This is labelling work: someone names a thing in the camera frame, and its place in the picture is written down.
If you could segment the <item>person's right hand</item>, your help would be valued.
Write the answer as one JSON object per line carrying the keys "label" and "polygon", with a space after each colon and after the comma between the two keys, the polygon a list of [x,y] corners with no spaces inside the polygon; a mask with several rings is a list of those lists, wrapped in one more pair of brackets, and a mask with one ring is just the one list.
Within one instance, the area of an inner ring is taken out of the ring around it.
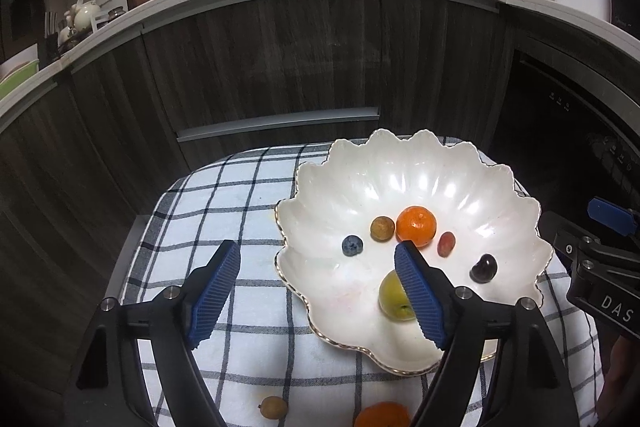
{"label": "person's right hand", "polygon": [[616,405],[622,402],[625,388],[639,365],[639,346],[624,336],[616,339],[610,353],[610,366],[604,377],[604,385],[597,402],[599,421],[609,419]]}

